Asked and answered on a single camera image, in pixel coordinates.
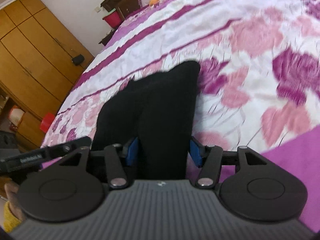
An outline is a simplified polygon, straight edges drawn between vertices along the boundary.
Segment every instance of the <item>wardrobe handle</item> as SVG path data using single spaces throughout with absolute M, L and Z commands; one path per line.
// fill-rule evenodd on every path
M 31 74 L 29 73 L 28 70 L 26 70 L 24 67 L 22 67 L 22 71 L 29 77 L 31 77 Z

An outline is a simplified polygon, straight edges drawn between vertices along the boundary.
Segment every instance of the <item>wardrobe door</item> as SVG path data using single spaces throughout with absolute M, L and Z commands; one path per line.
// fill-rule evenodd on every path
M 45 8 L 45 5 L 43 4 L 43 2 L 41 2 L 41 0 L 20 0 L 20 2 L 32 15 Z
M 0 80 L 7 91 L 39 119 L 48 112 L 55 114 L 60 101 L 38 83 L 0 42 Z
M 72 83 L 62 75 L 27 40 L 17 28 L 2 40 L 7 50 L 55 98 L 62 102 L 72 88 Z
M 86 68 L 92 61 L 91 53 L 71 34 L 70 31 L 49 11 L 48 8 L 38 12 L 34 18 L 68 52 L 71 57 L 84 56 L 82 67 Z
M 83 68 L 72 63 L 71 56 L 33 18 L 29 18 L 18 26 L 32 45 L 69 81 L 75 83 L 83 72 Z
M 31 17 L 31 14 L 23 6 L 20 0 L 16 0 L 4 7 L 4 11 L 7 13 L 7 15 L 15 25 L 19 25 L 20 23 Z
M 29 112 L 26 112 L 22 117 L 17 132 L 31 143 L 40 147 L 45 135 L 44 132 L 40 130 L 40 124 L 41 122 L 38 119 Z
M 22 136 L 18 132 L 16 132 L 16 140 L 18 142 L 18 147 L 20 146 L 19 147 L 20 151 L 28 152 L 28 151 L 32 151 L 39 148 L 37 145 L 30 142 L 28 139 L 26 139 L 24 136 Z
M 4 10 L 0 10 L 0 39 L 14 28 L 15 25 L 9 16 Z

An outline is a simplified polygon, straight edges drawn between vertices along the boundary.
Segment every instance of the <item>red container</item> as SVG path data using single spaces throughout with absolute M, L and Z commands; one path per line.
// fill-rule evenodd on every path
M 122 20 L 120 19 L 120 16 L 116 9 L 113 9 L 111 13 L 105 16 L 103 19 L 111 26 L 111 28 L 114 29 L 122 23 Z
M 54 115 L 51 113 L 47 113 L 45 117 L 42 119 L 42 122 L 40 124 L 40 130 L 42 130 L 44 133 L 47 133 L 49 130 L 51 124 L 54 121 Z

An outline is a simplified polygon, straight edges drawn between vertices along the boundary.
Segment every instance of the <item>floral bedspread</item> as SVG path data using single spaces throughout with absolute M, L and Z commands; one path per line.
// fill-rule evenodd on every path
M 130 17 L 81 76 L 44 145 L 93 138 L 132 78 L 201 65 L 193 134 L 258 152 L 320 123 L 320 0 L 165 0 Z

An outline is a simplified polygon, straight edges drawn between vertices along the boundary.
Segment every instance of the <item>circular pad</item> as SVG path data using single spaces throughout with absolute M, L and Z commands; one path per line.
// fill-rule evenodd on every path
M 67 222 L 96 210 L 104 198 L 100 181 L 77 167 L 49 167 L 25 180 L 18 201 L 30 217 Z
M 307 200 L 305 186 L 288 172 L 267 165 L 240 169 L 220 187 L 222 203 L 233 213 L 261 222 L 298 218 Z
M 77 191 L 77 186 L 71 181 L 54 179 L 40 187 L 40 195 L 48 200 L 63 200 L 72 197 Z
M 276 199 L 284 193 L 284 186 L 275 179 L 255 179 L 248 184 L 251 195 L 262 199 Z

